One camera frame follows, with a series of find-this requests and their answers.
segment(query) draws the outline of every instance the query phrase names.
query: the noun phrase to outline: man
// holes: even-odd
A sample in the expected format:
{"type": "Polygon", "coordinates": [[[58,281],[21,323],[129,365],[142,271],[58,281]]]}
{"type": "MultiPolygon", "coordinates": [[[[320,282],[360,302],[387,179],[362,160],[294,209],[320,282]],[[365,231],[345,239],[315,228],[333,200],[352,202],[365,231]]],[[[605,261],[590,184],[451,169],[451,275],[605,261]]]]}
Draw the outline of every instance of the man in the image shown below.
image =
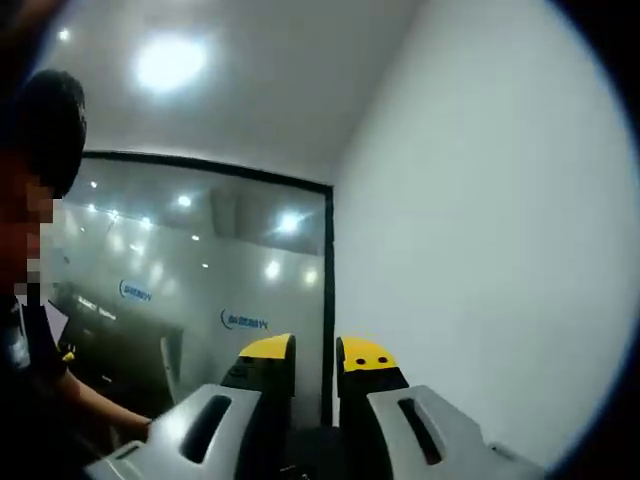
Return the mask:
{"type": "Polygon", "coordinates": [[[21,308],[14,296],[15,286],[30,280],[27,261],[40,256],[40,225],[53,220],[53,200],[71,188],[84,147],[84,95],[77,80],[45,71],[17,88],[48,16],[63,3],[26,2],[15,23],[18,33],[0,32],[0,56],[7,66],[0,73],[0,414],[2,432],[8,435],[0,459],[18,461],[23,475],[43,465],[65,475],[78,471],[71,437],[55,418],[53,400],[87,408],[139,437],[146,438],[150,422],[69,372],[54,344],[37,284],[28,285],[27,306],[21,308]]]}

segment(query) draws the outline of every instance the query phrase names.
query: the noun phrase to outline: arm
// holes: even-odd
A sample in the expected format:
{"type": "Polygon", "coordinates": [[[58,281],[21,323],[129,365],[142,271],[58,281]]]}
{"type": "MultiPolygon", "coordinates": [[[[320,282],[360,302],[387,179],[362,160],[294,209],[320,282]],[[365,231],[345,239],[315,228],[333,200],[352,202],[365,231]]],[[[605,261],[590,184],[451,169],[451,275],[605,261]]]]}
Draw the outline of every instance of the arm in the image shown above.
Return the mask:
{"type": "Polygon", "coordinates": [[[85,407],[115,425],[138,432],[143,438],[147,437],[151,420],[103,397],[82,383],[69,370],[56,380],[55,387],[65,399],[85,407]]]}
{"type": "Polygon", "coordinates": [[[43,306],[23,306],[24,326],[29,342],[31,364],[38,376],[51,385],[65,400],[86,407],[102,418],[121,427],[135,431],[137,436],[147,437],[150,420],[130,412],[100,395],[76,378],[60,358],[49,329],[47,312],[43,306]]]}

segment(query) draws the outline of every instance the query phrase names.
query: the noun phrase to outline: logo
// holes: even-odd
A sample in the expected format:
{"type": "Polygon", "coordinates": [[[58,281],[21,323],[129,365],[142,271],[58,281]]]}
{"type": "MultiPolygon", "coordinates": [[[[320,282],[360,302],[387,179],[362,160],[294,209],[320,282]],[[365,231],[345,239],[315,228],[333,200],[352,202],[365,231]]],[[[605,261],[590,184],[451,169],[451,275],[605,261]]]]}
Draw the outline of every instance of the logo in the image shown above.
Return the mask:
{"type": "Polygon", "coordinates": [[[145,292],[141,288],[132,285],[126,280],[122,280],[120,282],[120,295],[122,295],[123,298],[133,298],[135,300],[142,300],[143,302],[151,301],[150,293],[145,292]]]}
{"type": "Polygon", "coordinates": [[[240,317],[237,315],[227,314],[226,309],[220,312],[220,321],[224,328],[233,330],[234,328],[257,328],[259,330],[269,330],[269,322],[266,320],[256,320],[255,318],[240,317]]]}

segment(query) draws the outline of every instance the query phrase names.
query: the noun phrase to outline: black frame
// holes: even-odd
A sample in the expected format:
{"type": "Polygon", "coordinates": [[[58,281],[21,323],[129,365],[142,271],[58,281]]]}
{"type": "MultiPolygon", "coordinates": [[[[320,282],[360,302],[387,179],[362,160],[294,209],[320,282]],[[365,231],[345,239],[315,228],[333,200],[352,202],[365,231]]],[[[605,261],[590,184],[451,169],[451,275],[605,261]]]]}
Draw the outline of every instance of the black frame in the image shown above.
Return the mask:
{"type": "Polygon", "coordinates": [[[322,385],[320,424],[333,422],[333,338],[335,331],[335,283],[333,252],[333,187],[300,178],[288,177],[240,165],[230,165],[192,157],[159,155],[153,153],[123,152],[117,150],[85,150],[83,158],[136,162],[151,165],[203,170],[220,175],[236,176],[247,180],[273,183],[318,193],[325,197],[325,253],[324,253],[324,316],[322,335],[322,385]]]}
{"type": "MultiPolygon", "coordinates": [[[[640,139],[640,69],[635,54],[640,40],[638,6],[623,0],[553,0],[552,3],[573,22],[605,67],[625,108],[637,154],[640,139]]],[[[558,466],[555,478],[639,478],[636,428],[640,424],[640,311],[636,319],[629,356],[614,390],[580,444],[558,466]]]]}

